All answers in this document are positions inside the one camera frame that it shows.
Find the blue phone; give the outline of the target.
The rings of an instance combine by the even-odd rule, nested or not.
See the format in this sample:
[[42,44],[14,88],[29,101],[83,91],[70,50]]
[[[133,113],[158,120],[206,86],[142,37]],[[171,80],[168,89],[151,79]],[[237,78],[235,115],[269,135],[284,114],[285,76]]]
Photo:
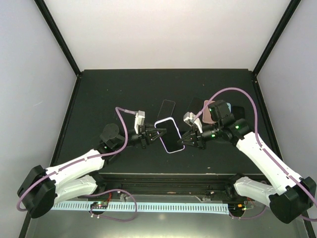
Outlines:
[[205,100],[198,97],[193,97],[193,99],[191,100],[185,112],[186,113],[190,112],[195,115],[198,115],[200,111],[204,111],[204,110],[205,110]]

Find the black phone case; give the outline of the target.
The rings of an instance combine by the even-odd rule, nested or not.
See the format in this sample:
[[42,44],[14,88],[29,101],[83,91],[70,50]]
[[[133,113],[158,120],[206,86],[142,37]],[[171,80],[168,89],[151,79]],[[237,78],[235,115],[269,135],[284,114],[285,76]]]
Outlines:
[[232,106],[232,114],[234,115],[235,120],[245,119],[245,109],[241,106]]

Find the pink phone case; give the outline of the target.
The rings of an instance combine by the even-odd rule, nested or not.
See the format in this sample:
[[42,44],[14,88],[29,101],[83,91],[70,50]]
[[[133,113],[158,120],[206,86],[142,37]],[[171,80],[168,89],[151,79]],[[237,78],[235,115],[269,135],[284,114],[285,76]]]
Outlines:
[[[210,103],[208,103],[208,100],[205,100],[204,101],[204,106],[205,105],[209,105],[211,103],[213,103],[214,101],[211,101]],[[210,113],[210,110],[208,107],[206,107],[203,111],[203,117],[202,117],[202,121],[203,123],[206,123],[206,124],[214,124],[214,121],[212,120],[211,118],[211,113]]]

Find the light-blue phone case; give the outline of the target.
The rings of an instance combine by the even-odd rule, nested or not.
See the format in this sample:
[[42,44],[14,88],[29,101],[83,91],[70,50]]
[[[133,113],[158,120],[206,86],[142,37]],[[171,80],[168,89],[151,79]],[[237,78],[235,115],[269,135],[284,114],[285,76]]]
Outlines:
[[226,103],[226,105],[228,106],[229,113],[231,114],[231,113],[232,113],[232,110],[231,110],[231,104],[230,104],[230,103]]

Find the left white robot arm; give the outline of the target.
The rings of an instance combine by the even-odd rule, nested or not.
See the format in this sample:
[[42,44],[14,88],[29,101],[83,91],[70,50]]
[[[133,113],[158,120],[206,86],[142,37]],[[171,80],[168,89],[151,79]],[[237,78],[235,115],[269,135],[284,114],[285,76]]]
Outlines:
[[125,135],[118,125],[107,124],[100,143],[87,153],[58,166],[33,167],[18,189],[18,210],[27,211],[35,219],[48,213],[54,205],[78,196],[103,197],[106,185],[97,171],[112,163],[123,145],[141,144],[146,148],[166,132],[164,128],[146,124]]

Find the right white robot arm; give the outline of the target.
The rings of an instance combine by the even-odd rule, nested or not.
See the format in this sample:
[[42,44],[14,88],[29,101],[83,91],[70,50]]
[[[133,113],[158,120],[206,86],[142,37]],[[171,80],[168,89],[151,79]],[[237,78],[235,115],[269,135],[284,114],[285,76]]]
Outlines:
[[311,177],[303,178],[289,168],[250,129],[245,119],[235,119],[225,101],[215,101],[208,108],[214,123],[202,125],[197,115],[187,112],[183,120],[191,129],[178,142],[205,149],[208,141],[223,138],[245,154],[269,181],[269,184],[264,184],[242,176],[225,187],[229,199],[242,196],[258,201],[269,207],[285,224],[313,206],[317,184]]

